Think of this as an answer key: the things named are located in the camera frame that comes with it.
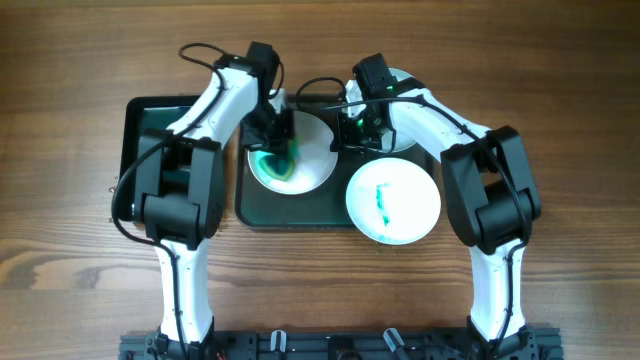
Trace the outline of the white plate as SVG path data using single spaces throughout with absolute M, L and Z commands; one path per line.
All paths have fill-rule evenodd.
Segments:
M 419 83 L 411 74 L 396 68 L 367 68 L 357 65 L 354 68 L 354 78 L 345 85 L 345 101 L 355 103 L 378 98 L 391 98 L 401 93 L 402 90 L 411 90 Z M 383 118 L 389 121 L 388 103 L 354 105 L 347 109 L 348 117 L 365 115 L 367 117 Z M 374 151 L 379 153 L 393 153 L 404 151 L 415 144 L 408 135 L 400 134 L 395 130 L 394 151 Z
M 400 158 L 381 158 L 360 167 L 349 180 L 345 204 L 361 233 L 392 246 L 424 238 L 441 212 L 433 178 L 418 165 Z
M 265 188 L 284 195 L 310 192 L 332 174 L 338 154 L 330 150 L 334 134 L 330 127 L 307 112 L 294 111 L 295 137 L 292 141 L 292 164 L 274 173 L 276 158 L 264 151 L 247 154 L 249 168 Z

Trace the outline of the green yellow sponge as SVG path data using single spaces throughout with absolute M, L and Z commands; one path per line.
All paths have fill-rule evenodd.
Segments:
M 287 142 L 284 153 L 265 153 L 256 159 L 256 164 L 266 175 L 278 181 L 288 181 L 296 167 L 299 157 L 299 138 L 294 137 Z

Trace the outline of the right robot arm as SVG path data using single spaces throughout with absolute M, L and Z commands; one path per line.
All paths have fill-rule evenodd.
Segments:
M 448 220 L 471 255 L 471 327 L 498 348 L 525 325 L 522 258 L 541 214 L 520 134 L 465 119 L 382 54 L 362 59 L 352 74 L 336 107 L 342 115 L 333 148 L 385 154 L 415 144 L 440 163 Z

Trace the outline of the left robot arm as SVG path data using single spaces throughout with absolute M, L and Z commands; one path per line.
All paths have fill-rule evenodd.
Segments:
M 282 89 L 284 67 L 269 44 L 253 42 L 244 56 L 222 52 L 211 81 L 189 110 L 163 129 L 139 137 L 131 218 L 161 266 L 164 315 L 149 355 L 166 359 L 220 358 L 209 305 L 206 257 L 224 212 L 223 150 L 239 125 L 250 128 L 252 150 L 289 159 L 293 114 Z

